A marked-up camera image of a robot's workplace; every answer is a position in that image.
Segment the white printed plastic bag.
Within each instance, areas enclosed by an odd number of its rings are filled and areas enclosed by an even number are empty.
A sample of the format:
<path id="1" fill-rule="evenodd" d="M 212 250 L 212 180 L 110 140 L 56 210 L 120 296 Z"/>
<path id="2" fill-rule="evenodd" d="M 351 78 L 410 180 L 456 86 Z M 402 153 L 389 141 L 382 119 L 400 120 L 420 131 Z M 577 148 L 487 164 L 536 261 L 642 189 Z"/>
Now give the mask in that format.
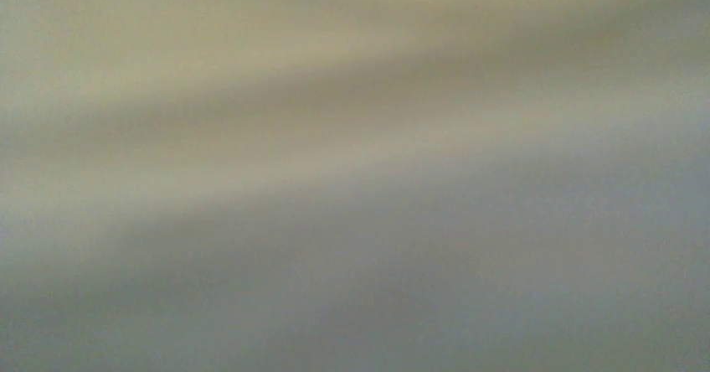
<path id="1" fill-rule="evenodd" d="M 4 371 L 706 371 L 709 0 L 1 0 Z"/>

